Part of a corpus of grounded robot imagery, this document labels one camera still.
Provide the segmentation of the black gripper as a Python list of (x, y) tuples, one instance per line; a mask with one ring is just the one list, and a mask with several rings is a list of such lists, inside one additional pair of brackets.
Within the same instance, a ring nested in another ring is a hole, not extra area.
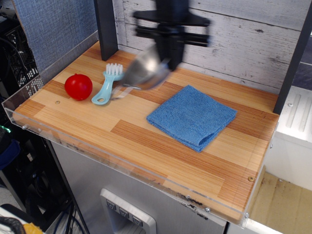
[[(185, 32), (185, 27), (204, 27), (207, 29), (211, 21), (195, 15), (189, 10), (188, 0), (157, 0), (155, 10), (135, 11), (133, 17), (157, 23), (156, 28), (137, 25), (138, 37), (154, 39), (160, 60), (169, 61), (171, 71), (182, 62), (185, 44), (207, 47), (209, 35)], [(167, 38), (178, 37), (170, 41)]]

